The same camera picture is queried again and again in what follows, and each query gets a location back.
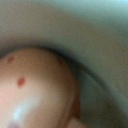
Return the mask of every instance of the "brown speck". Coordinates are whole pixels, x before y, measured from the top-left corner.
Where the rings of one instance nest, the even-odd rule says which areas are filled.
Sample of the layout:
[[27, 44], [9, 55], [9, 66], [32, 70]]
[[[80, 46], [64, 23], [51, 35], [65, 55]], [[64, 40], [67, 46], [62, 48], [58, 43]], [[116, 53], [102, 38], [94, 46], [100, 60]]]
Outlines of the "brown speck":
[[7, 63], [11, 63], [14, 61], [14, 56], [10, 56], [8, 59], [7, 59]]
[[17, 85], [18, 85], [18, 87], [22, 87], [23, 85], [25, 85], [25, 78], [20, 77], [17, 81]]
[[57, 61], [58, 61], [58, 63], [59, 63], [59, 65], [63, 65], [63, 60], [60, 58], [60, 57], [57, 57]]
[[19, 125], [15, 122], [9, 124], [8, 128], [20, 128]]

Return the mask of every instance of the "brown egg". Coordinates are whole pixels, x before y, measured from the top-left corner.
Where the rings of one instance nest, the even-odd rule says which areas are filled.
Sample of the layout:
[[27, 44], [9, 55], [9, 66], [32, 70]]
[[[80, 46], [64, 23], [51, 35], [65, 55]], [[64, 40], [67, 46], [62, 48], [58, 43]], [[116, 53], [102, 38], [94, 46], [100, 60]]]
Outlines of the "brown egg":
[[60, 56], [22, 48], [0, 61], [0, 127], [64, 128], [79, 116], [77, 81]]

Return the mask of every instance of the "egg shell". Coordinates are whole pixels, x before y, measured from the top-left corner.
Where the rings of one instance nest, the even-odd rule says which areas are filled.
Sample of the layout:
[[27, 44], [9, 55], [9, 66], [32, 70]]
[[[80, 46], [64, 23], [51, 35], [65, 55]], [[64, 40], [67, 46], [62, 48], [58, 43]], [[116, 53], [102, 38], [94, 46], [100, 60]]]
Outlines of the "egg shell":
[[77, 81], [59, 55], [14, 50], [0, 60], [0, 127], [64, 128], [79, 116]]

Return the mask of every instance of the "egg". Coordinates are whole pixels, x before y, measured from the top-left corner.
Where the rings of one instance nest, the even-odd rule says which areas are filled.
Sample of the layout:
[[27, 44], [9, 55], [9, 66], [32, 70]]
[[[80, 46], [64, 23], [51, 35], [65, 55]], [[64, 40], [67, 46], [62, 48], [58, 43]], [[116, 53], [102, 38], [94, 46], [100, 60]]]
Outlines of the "egg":
[[77, 81], [46, 49], [16, 49], [0, 60], [0, 127], [64, 128], [79, 117]]

